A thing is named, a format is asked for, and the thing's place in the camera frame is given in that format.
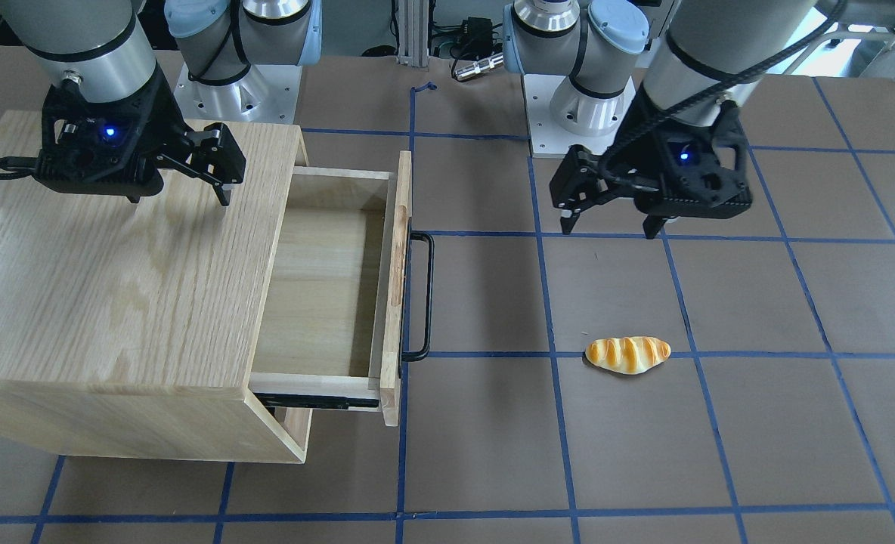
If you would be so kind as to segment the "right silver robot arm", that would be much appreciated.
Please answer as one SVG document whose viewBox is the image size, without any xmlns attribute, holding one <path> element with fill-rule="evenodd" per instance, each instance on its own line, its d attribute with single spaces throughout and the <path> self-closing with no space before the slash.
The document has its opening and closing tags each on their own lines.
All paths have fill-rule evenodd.
<svg viewBox="0 0 895 544">
<path fill-rule="evenodd" d="M 130 1 L 0 1 L 0 14 L 51 85 L 36 157 L 0 158 L 0 180 L 32 177 L 67 195 L 163 190 L 161 170 L 212 187 L 229 206 L 247 161 L 228 121 L 254 121 L 274 104 L 261 66 L 308 66 L 322 55 L 320 1 L 167 1 L 166 24 L 184 55 L 201 130 L 179 103 Z"/>
</svg>

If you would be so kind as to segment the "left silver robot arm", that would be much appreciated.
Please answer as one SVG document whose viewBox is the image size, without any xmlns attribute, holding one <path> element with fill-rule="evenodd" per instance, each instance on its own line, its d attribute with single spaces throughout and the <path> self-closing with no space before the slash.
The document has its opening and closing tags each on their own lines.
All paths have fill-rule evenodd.
<svg viewBox="0 0 895 544">
<path fill-rule="evenodd" d="M 621 102 L 650 22 L 630 1 L 516 1 L 503 15 L 510 72 L 561 77 L 550 111 L 576 134 L 612 131 L 597 153 L 566 148 L 549 182 L 562 233 L 615 199 L 644 214 L 645 238 L 679 218 L 731 219 L 751 209 L 740 113 L 772 66 L 808 43 L 790 38 L 810 1 L 680 1 L 632 101 Z"/>
</svg>

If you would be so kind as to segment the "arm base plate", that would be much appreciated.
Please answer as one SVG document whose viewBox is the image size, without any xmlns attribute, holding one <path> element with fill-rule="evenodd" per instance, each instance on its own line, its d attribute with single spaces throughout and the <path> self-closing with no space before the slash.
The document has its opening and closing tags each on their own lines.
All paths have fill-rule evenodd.
<svg viewBox="0 0 895 544">
<path fill-rule="evenodd" d="M 188 119 L 291 125 L 302 74 L 302 66 L 254 65 L 239 82 L 210 86 L 191 82 L 183 66 L 174 96 Z"/>
<path fill-rule="evenodd" d="M 531 155 L 542 159 L 561 159 L 575 144 L 602 154 L 613 144 L 636 93 L 632 79 L 609 99 L 582 94 L 566 76 L 528 73 L 522 82 Z"/>
</svg>

